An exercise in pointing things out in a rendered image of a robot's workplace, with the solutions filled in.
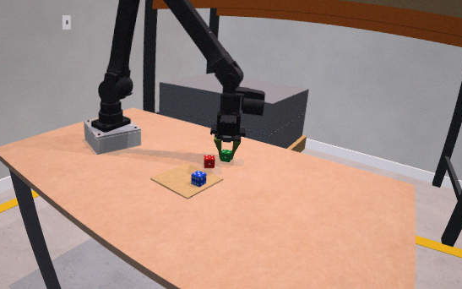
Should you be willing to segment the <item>tan flat mat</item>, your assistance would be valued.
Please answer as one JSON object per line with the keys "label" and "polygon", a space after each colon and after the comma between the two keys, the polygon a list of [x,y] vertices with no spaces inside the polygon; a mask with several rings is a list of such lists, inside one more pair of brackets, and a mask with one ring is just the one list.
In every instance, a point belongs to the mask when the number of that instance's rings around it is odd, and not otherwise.
{"label": "tan flat mat", "polygon": [[[193,174],[196,171],[205,172],[207,174],[206,184],[204,184],[201,187],[191,184],[191,174]],[[190,199],[194,195],[199,194],[203,192],[205,189],[210,188],[213,185],[224,180],[224,178],[218,177],[196,166],[185,163],[175,168],[172,168],[169,171],[154,176],[151,178],[151,180],[162,185],[165,188],[170,189],[174,193],[179,194],[186,199]]]}

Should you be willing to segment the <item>red die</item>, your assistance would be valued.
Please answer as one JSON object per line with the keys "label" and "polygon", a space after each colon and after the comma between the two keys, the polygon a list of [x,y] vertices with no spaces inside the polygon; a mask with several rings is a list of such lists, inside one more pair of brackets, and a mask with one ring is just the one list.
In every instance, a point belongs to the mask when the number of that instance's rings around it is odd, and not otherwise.
{"label": "red die", "polygon": [[215,156],[205,155],[204,156],[204,168],[215,168]]}

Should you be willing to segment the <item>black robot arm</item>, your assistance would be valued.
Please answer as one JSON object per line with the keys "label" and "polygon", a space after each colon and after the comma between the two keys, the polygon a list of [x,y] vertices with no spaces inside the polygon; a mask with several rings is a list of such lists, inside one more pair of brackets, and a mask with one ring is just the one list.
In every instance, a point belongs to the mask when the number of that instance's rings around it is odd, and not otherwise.
{"label": "black robot arm", "polygon": [[[100,83],[98,88],[101,98],[99,119],[91,121],[91,127],[104,133],[131,123],[131,118],[123,116],[119,100],[131,95],[133,90],[129,58],[139,1],[119,0],[110,61],[104,81]],[[220,44],[189,0],[164,0],[164,2],[203,53],[209,66],[214,71],[215,77],[223,86],[220,97],[220,110],[227,112],[227,115],[218,112],[216,131],[220,132],[220,140],[230,143],[234,141],[236,133],[239,134],[241,122],[241,113],[237,115],[231,114],[239,112],[241,109],[242,113],[245,114],[263,116],[265,93],[261,90],[239,86],[243,79],[243,71]],[[233,65],[236,69],[233,68]],[[242,104],[240,105],[241,98]]]}

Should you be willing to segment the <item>green die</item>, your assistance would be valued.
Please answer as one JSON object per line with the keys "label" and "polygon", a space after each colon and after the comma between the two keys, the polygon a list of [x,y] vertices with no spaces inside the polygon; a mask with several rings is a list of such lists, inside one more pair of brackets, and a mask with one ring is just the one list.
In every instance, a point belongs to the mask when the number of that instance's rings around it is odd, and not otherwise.
{"label": "green die", "polygon": [[221,161],[230,162],[231,161],[232,150],[222,150],[221,151]]}

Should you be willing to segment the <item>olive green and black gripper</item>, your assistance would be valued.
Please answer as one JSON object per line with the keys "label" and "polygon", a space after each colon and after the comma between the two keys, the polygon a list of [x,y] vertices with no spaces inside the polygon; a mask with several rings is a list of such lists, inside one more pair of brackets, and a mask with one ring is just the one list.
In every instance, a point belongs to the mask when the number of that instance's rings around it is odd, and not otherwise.
{"label": "olive green and black gripper", "polygon": [[[220,110],[220,113],[222,114],[226,114],[227,115],[227,112],[223,112]],[[239,114],[239,112],[235,113],[233,112],[231,115],[237,115]],[[217,124],[212,124],[212,127],[211,127],[211,130],[210,130],[210,134],[214,134],[215,135],[215,138],[214,138],[214,142],[215,142],[215,145],[217,147],[217,150],[219,151],[219,156],[221,158],[221,146],[222,146],[222,140],[220,140],[220,132],[217,132],[216,131],[216,126]],[[231,153],[231,159],[233,159],[233,156],[236,152],[236,149],[238,148],[239,144],[241,143],[241,136],[243,136],[243,138],[245,137],[246,135],[246,129],[244,126],[240,126],[240,132],[239,134],[236,133],[236,136],[234,137],[234,141],[233,141],[233,146],[232,146],[232,153]],[[234,147],[234,148],[233,148]]]}

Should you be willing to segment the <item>blue die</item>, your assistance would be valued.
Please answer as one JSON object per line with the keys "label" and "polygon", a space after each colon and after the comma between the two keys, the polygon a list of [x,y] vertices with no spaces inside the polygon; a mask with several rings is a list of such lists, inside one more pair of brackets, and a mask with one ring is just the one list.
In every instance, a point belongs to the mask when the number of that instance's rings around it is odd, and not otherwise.
{"label": "blue die", "polygon": [[207,174],[205,172],[196,171],[191,174],[191,184],[201,187],[206,184]]}

